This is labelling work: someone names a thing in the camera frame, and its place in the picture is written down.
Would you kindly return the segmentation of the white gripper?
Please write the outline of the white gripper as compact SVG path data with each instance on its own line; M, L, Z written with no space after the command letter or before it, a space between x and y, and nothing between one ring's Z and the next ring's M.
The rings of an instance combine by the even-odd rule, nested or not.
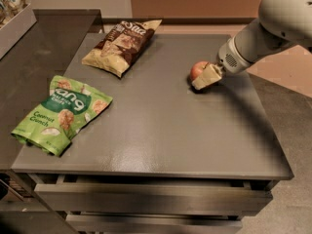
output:
M232 74L240 73L251 66L239 53L234 37L230 38L220 47L217 53L217 59L225 71ZM195 81L191 81L191 85L194 89L200 91L218 82L222 76L223 72L221 67L210 63L203 72L203 78L197 78Z

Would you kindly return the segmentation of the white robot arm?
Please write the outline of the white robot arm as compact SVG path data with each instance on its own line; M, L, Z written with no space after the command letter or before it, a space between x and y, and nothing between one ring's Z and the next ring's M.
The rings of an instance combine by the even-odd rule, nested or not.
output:
M200 91L295 45L312 50L312 0L261 0L258 17L220 47L215 62L193 65L191 85Z

